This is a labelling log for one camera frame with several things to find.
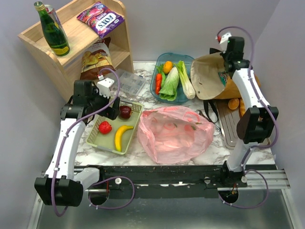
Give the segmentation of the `red silver soda can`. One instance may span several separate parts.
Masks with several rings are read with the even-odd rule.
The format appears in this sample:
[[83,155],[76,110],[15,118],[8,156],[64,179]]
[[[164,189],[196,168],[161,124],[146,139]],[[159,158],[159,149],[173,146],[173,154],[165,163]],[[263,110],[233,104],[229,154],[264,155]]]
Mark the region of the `red silver soda can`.
[[55,11],[55,9],[49,5],[49,4],[45,4],[45,8],[46,8],[46,11],[47,13],[50,15],[50,17],[54,20],[54,22],[61,28],[62,28],[62,25],[61,25],[61,22],[57,16],[57,13]]

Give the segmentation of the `brown potato chips bag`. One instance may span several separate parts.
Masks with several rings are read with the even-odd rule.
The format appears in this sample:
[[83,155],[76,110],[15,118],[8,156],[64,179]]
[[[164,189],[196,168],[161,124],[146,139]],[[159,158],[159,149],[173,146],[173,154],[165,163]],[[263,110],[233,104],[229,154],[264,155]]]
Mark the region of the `brown potato chips bag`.
[[110,42],[110,37],[99,39],[84,52],[81,58],[81,80],[98,80],[100,70],[102,75],[110,73],[105,68],[115,71],[109,52]]

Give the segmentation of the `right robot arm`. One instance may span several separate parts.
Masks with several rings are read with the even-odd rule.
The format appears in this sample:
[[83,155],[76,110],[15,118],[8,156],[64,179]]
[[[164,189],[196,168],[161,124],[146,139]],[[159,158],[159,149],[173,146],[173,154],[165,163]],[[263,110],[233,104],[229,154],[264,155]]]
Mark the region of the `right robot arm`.
[[245,176],[244,167],[255,148],[263,148],[274,128],[279,111],[264,98],[249,60],[244,59],[244,38],[227,33],[219,38],[224,69],[237,86],[245,105],[245,114],[236,126],[238,140],[224,162],[219,175],[225,187],[233,186]]

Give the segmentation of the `long baguette bread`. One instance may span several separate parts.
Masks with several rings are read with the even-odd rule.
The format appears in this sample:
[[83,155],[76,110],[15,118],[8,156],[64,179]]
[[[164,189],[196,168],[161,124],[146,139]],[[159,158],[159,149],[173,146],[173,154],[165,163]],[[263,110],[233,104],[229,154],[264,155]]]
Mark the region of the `long baguette bread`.
[[239,99],[239,112],[240,117],[242,117],[246,112],[245,104],[242,98]]

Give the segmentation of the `green celery stalk bunch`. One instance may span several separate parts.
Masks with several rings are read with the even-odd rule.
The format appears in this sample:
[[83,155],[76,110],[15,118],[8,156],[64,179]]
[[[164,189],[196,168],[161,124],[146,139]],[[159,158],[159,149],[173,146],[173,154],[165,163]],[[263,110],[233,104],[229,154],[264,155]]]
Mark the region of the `green celery stalk bunch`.
[[195,95],[196,95],[195,89],[188,77],[184,61],[179,61],[178,63],[175,63],[174,65],[178,70],[184,95],[186,96],[187,99],[194,99]]

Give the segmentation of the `red tomato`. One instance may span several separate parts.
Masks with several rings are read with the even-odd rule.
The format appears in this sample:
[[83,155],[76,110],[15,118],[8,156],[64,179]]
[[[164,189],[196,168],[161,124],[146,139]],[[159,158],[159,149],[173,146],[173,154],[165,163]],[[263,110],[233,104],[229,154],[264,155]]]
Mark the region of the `red tomato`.
[[106,135],[112,131],[112,126],[107,121],[103,121],[99,124],[98,130],[101,134]]

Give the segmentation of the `yellow banana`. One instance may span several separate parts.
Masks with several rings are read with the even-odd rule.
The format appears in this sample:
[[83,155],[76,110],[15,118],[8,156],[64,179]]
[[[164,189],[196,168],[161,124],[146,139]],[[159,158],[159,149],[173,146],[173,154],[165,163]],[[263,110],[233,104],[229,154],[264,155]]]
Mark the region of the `yellow banana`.
[[117,151],[121,152],[122,151],[122,136],[123,134],[128,131],[134,129],[133,126],[128,126],[128,125],[122,125],[118,128],[115,134],[114,138],[114,143],[115,143],[115,148]]

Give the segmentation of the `light green plastic basket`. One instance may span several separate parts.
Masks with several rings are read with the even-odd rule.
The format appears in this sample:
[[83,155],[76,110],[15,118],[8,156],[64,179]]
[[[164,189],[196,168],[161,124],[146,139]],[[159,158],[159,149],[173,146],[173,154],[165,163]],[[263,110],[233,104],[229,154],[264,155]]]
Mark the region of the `light green plastic basket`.
[[[126,105],[131,108],[132,114],[129,119],[122,119],[117,117],[115,120],[110,120],[106,117],[97,116],[97,119],[87,137],[87,144],[103,151],[109,151],[119,155],[125,155],[128,152],[129,146],[132,142],[133,136],[136,133],[140,115],[142,113],[142,104],[128,100],[121,100],[120,106]],[[112,126],[112,131],[108,134],[100,133],[98,127],[101,122],[107,121]],[[122,135],[122,150],[117,151],[115,147],[116,131],[122,126],[132,126],[133,129],[127,130]]]

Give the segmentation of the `silver metal tray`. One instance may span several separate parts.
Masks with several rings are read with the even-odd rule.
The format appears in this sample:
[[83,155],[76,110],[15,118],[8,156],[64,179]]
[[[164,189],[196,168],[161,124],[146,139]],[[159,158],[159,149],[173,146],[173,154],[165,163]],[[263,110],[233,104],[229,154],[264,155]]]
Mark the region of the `silver metal tray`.
[[238,140],[236,132],[237,123],[240,120],[240,107],[231,110],[229,100],[216,100],[215,105],[219,115],[219,124],[224,139],[224,144],[229,149],[234,149]]

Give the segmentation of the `purple Fox's candy bag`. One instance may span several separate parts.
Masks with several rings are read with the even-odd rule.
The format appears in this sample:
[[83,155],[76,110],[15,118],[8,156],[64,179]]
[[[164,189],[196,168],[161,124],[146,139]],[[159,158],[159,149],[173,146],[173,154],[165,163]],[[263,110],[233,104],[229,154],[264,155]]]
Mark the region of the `purple Fox's candy bag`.
[[110,10],[101,2],[93,4],[80,13],[77,19],[87,24],[101,39],[124,22],[123,16]]

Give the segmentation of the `napa cabbage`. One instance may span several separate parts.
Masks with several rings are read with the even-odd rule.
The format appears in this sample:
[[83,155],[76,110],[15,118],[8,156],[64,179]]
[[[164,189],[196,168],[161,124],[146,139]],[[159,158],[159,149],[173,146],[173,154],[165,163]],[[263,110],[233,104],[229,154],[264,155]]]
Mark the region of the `napa cabbage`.
[[173,67],[168,73],[165,83],[159,91],[160,98],[163,100],[174,101],[177,97],[179,80],[179,72],[176,67]]

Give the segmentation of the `red apple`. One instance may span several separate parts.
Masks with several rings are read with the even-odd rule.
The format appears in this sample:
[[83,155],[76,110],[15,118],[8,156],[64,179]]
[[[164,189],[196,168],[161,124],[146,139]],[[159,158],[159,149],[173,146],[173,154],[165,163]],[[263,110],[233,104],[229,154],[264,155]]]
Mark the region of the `red apple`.
[[119,107],[120,109],[120,118],[129,119],[132,115],[132,109],[129,106],[122,105]]

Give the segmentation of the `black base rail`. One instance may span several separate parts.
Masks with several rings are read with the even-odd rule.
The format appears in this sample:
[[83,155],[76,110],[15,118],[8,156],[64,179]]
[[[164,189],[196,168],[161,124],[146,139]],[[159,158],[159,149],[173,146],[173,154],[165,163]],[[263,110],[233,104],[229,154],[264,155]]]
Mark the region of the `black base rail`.
[[100,181],[86,192],[99,202],[103,198],[217,198],[219,190],[246,187],[243,172],[223,166],[97,166]]

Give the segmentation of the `small round bread roll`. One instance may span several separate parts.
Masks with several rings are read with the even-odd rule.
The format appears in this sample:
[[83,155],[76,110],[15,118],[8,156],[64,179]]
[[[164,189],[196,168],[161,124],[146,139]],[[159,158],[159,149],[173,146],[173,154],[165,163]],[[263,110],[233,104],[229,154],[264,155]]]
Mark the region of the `small round bread roll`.
[[228,108],[230,110],[235,110],[239,107],[239,104],[240,104],[239,98],[230,99],[228,102]]

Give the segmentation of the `green glass bottle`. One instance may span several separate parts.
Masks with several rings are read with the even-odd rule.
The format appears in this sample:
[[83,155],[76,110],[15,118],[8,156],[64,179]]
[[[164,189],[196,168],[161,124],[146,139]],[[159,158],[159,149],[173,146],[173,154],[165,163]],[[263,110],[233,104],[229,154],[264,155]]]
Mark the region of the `green glass bottle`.
[[65,56],[70,52],[70,46],[63,30],[46,11],[41,1],[34,2],[34,7],[39,14],[44,38],[57,56]]

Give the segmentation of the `teal transparent plastic container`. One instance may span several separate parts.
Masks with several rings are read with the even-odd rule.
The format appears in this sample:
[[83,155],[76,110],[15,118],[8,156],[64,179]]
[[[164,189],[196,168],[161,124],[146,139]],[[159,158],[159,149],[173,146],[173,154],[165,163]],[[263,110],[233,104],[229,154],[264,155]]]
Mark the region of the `teal transparent plastic container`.
[[155,93],[155,85],[156,85],[155,78],[156,78],[156,75],[159,73],[157,66],[160,66],[161,64],[165,64],[166,61],[171,61],[172,63],[178,63],[179,61],[184,61],[188,77],[190,78],[190,69],[191,69],[193,60],[194,60],[194,58],[189,55],[176,54],[176,53],[172,53],[172,52],[166,52],[166,53],[161,54],[158,57],[156,64],[154,65],[154,71],[153,71],[152,79],[151,79],[151,83],[150,83],[150,92],[151,92],[152,96],[160,102],[173,104],[173,105],[182,105],[182,104],[188,102],[189,99],[185,96],[185,94],[183,92],[183,87],[182,87],[181,81],[179,81],[179,84],[177,87],[177,97],[174,101],[168,101],[168,100],[161,99],[160,96]]

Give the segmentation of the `orange carrot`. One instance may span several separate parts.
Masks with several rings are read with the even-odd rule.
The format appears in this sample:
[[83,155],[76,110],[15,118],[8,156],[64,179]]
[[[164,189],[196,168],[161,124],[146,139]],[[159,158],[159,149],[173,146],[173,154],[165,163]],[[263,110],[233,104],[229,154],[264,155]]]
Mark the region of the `orange carrot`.
[[163,81],[163,76],[161,73],[158,73],[155,77],[155,93],[157,95],[159,94],[159,91],[161,89],[162,81]]

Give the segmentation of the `pink plastic grocery bag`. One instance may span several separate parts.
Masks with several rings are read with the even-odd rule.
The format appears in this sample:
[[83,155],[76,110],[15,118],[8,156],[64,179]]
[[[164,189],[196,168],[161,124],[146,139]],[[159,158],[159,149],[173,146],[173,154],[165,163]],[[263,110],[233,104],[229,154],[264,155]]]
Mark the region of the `pink plastic grocery bag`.
[[154,162],[181,163],[208,149],[214,124],[185,106],[159,107],[142,112],[137,138]]

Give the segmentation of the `orange tote bag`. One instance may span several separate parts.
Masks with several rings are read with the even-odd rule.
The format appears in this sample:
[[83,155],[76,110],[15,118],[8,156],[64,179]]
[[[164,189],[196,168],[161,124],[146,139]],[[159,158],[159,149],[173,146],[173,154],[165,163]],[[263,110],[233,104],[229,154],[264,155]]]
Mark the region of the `orange tote bag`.
[[[224,68],[223,54],[222,51],[211,48],[208,55],[193,60],[191,65],[191,82],[196,96],[203,100],[203,109],[208,118],[209,108],[218,114],[213,100],[242,98],[245,108],[248,109],[252,106],[259,107],[263,98],[253,70],[240,66],[228,73]],[[219,78],[219,72],[227,72],[230,76],[226,87]]]

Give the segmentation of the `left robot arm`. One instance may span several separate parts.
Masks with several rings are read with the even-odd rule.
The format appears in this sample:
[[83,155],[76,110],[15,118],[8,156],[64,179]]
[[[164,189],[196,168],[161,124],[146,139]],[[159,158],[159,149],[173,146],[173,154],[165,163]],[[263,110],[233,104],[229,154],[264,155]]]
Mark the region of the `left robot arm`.
[[76,80],[73,95],[61,109],[61,129],[51,163],[44,177],[35,180],[34,187],[45,205],[77,207],[84,190],[91,185],[102,188],[106,177],[99,169],[88,166],[74,173],[74,162],[81,136],[95,115],[115,120],[119,115],[120,98],[110,98],[114,80],[98,83]]

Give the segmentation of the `colourful snack packet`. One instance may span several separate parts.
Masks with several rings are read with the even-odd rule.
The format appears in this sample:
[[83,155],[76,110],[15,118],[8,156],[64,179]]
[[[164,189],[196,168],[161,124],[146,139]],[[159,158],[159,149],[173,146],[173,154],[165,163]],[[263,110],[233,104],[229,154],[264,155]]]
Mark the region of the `colourful snack packet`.
[[219,72],[218,75],[222,84],[224,85],[224,87],[226,87],[228,79],[230,78],[229,74],[227,72]]

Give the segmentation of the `wooden shelf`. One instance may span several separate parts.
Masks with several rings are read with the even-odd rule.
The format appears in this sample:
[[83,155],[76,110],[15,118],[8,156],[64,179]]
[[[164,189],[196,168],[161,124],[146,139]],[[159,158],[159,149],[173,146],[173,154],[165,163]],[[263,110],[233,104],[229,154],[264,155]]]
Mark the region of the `wooden shelf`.
[[[52,52],[43,36],[40,22],[18,35],[66,101],[73,94],[74,81],[80,78],[82,54],[99,38],[88,25],[76,18],[94,3],[95,0],[73,0],[56,11],[68,37],[71,48],[68,55],[57,56]],[[127,21],[108,36],[111,38],[109,51],[114,68],[132,73],[134,69]]]

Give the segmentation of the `orange tangerine fruit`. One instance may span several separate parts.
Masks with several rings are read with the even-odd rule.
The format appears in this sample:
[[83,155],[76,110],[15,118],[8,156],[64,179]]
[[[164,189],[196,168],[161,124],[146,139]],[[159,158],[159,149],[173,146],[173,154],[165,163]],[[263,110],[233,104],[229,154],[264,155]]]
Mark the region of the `orange tangerine fruit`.
[[173,63],[171,61],[166,61],[165,64],[163,65],[163,72],[165,74],[168,74],[172,68],[173,68]]

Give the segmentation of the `clear plastic compartment box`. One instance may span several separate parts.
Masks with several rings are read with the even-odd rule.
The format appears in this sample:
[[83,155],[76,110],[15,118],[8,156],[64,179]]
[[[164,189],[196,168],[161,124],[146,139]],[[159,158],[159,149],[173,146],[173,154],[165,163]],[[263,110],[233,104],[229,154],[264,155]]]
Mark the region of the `clear plastic compartment box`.
[[139,75],[118,69],[116,74],[120,80],[120,91],[123,93],[138,95],[146,84],[146,80]]

